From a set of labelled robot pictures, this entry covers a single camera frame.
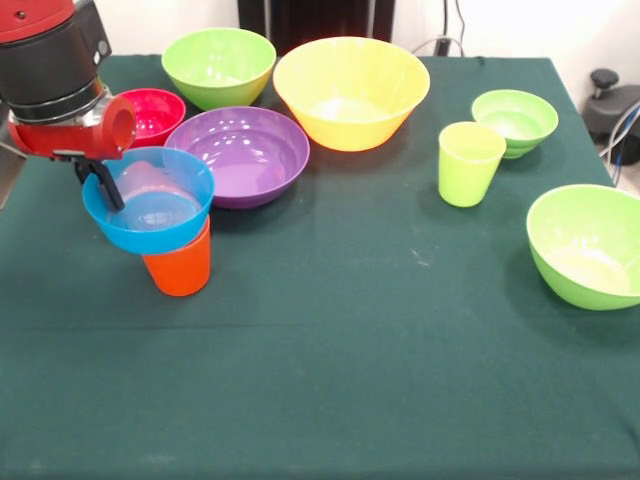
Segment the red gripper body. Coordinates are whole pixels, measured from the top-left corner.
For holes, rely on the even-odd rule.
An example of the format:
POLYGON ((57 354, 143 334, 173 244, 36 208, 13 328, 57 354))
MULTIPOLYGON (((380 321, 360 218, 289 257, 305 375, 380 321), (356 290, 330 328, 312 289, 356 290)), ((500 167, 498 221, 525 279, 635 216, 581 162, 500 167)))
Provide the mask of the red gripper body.
POLYGON ((8 130, 14 144, 30 155, 120 159, 135 139, 136 117, 130 102, 115 96, 100 100, 83 116, 53 124, 24 123, 10 112, 8 130))

